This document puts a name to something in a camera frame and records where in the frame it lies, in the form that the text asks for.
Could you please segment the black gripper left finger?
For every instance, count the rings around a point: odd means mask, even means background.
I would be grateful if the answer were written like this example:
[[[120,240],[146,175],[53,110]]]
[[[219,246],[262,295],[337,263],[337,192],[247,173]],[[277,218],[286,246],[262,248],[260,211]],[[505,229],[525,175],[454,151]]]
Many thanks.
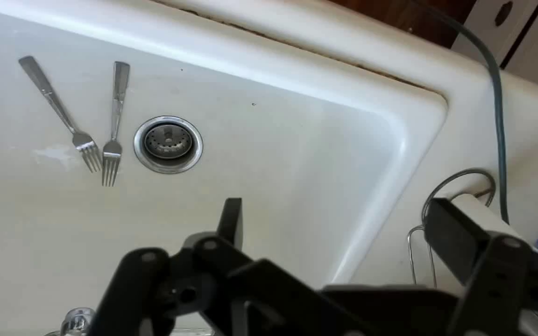
[[[176,255],[126,253],[86,336],[170,336],[189,313],[215,336],[370,336],[359,317],[241,244],[243,199],[228,197],[217,229],[191,235]]]

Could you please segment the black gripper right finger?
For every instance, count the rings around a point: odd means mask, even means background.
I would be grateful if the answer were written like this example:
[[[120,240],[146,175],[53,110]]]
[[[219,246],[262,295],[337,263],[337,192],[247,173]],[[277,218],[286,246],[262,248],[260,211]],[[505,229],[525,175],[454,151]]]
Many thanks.
[[[367,336],[527,336],[523,313],[538,315],[538,252],[445,197],[428,203],[424,229],[464,285],[460,295],[421,285],[329,285],[324,293],[359,317]]]

